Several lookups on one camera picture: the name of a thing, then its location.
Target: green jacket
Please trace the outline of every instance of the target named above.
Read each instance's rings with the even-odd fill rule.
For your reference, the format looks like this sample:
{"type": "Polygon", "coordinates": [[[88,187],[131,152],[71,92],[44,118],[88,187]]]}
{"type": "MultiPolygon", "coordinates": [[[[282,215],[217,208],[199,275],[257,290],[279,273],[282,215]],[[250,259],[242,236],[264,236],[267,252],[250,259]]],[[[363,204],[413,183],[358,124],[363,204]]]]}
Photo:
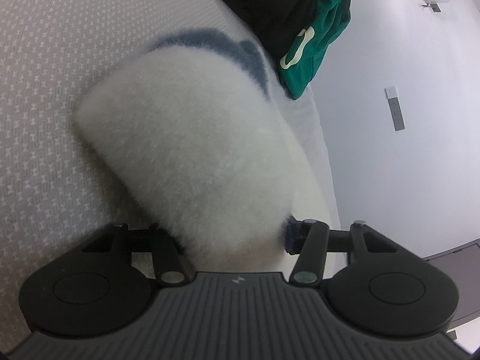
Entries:
{"type": "Polygon", "coordinates": [[[315,77],[325,52],[350,22],[350,0],[318,0],[315,21],[302,30],[278,63],[280,82],[294,100],[315,77]]]}

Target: white fluffy object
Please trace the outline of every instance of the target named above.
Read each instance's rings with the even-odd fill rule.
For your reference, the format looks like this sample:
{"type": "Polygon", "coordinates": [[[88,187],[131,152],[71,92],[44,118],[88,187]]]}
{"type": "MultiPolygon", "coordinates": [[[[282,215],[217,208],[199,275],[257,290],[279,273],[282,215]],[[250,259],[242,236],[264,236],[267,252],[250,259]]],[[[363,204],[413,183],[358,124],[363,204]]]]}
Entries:
{"type": "Polygon", "coordinates": [[[96,86],[76,122],[198,270],[275,270],[295,178],[278,114],[236,63],[172,46],[96,86]]]}

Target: white bed sheet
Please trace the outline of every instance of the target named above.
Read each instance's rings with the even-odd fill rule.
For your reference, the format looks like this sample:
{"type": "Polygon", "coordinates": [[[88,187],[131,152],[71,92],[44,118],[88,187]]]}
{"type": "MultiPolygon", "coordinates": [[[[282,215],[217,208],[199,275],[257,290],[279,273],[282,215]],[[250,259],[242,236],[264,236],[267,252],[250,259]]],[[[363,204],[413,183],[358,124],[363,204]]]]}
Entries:
{"type": "MultiPolygon", "coordinates": [[[[17,304],[28,275],[110,220],[143,221],[122,184],[76,136],[76,99],[153,38],[201,27],[257,42],[222,0],[0,0],[1,351],[28,333],[17,304]]],[[[338,228],[311,90],[292,101],[271,68],[268,76],[325,196],[330,226],[338,228]]]]}

